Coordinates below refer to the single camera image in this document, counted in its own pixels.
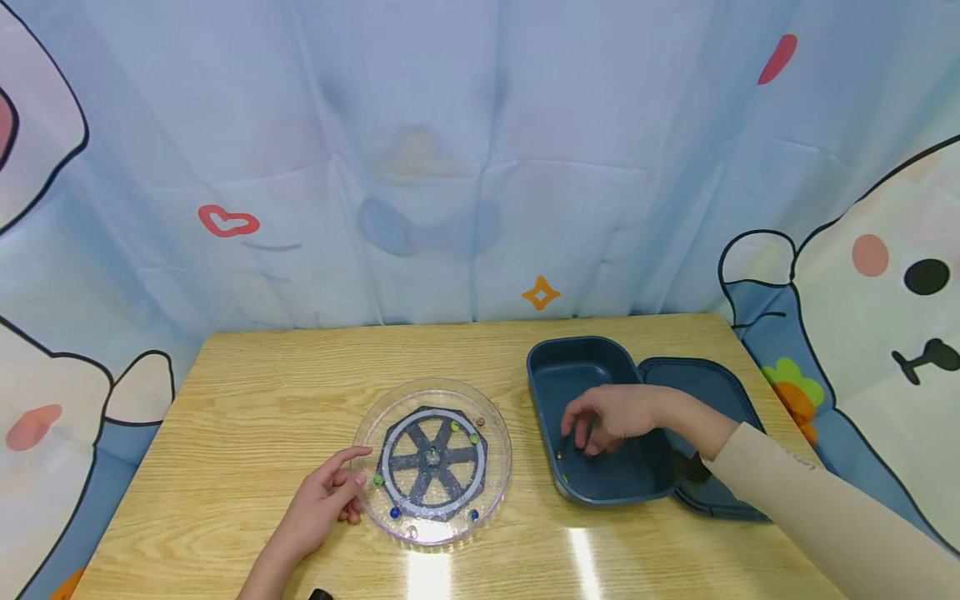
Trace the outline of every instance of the wheel spoke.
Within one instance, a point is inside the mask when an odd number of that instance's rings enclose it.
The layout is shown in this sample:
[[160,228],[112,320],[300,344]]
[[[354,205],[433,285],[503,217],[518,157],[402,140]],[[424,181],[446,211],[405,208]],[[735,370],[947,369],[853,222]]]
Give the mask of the wheel spoke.
[[425,450],[430,447],[430,440],[427,439],[426,434],[420,429],[419,423],[413,422],[407,425],[407,435],[414,441],[418,449]]
[[433,439],[433,445],[438,450],[446,450],[446,445],[450,443],[450,436],[453,435],[453,428],[450,427],[452,422],[451,419],[444,419],[441,423],[437,437]]
[[417,481],[414,482],[412,488],[410,488],[410,493],[407,496],[410,498],[410,501],[414,504],[422,505],[423,496],[426,494],[427,489],[430,487],[430,482],[433,480],[433,476],[428,470],[422,470],[419,475],[417,475]]
[[440,472],[437,473],[437,478],[440,479],[440,483],[444,485],[444,489],[446,489],[446,493],[449,494],[451,502],[464,495],[464,489],[460,486],[460,482],[453,476],[449,468],[440,469]]
[[477,449],[474,446],[469,448],[453,448],[446,452],[446,461],[451,465],[458,463],[477,462]]
[[419,454],[400,454],[390,457],[390,470],[410,470],[419,466]]

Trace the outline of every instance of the black eye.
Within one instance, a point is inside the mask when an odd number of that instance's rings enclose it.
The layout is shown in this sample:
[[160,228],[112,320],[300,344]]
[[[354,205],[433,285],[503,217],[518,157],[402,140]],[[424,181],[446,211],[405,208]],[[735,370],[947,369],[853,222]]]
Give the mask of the black eye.
[[942,260],[925,258],[910,265],[903,276],[906,289],[917,296],[936,294],[947,287],[950,281],[950,268]]

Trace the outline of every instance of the dark blue plastic container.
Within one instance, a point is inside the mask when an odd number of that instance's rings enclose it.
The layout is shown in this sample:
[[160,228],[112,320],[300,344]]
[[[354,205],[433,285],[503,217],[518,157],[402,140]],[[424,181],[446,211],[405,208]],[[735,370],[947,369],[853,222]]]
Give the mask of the dark blue plastic container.
[[613,454],[589,458],[562,439],[564,408],[586,390],[605,384],[649,383],[683,390],[716,410],[763,431],[753,404],[728,370],[698,358],[649,358],[639,365],[608,338],[586,336],[547,340],[527,355],[533,396],[554,484],[567,499],[590,506],[646,502],[674,495],[704,516],[765,520],[714,477],[694,483],[678,468],[677,454],[696,461],[694,450],[673,432],[656,429],[626,440]]

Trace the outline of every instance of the fabric backdrop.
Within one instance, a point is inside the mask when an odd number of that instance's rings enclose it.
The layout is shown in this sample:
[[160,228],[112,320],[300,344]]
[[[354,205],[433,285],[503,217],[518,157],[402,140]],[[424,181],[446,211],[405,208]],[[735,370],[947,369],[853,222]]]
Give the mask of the fabric backdrop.
[[233,329],[719,311],[827,465],[955,548],[957,31],[944,0],[0,0],[0,598],[68,596]]

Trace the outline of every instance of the forearm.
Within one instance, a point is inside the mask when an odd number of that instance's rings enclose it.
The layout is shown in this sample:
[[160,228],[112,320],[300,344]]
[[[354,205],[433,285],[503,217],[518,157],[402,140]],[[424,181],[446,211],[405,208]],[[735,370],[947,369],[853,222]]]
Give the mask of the forearm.
[[949,598],[960,562],[846,481],[740,425],[705,465],[768,515],[850,598]]
[[300,560],[267,542],[237,600],[280,600]]
[[716,457],[739,424],[679,390],[662,388],[657,400],[657,427],[676,432],[707,460]]

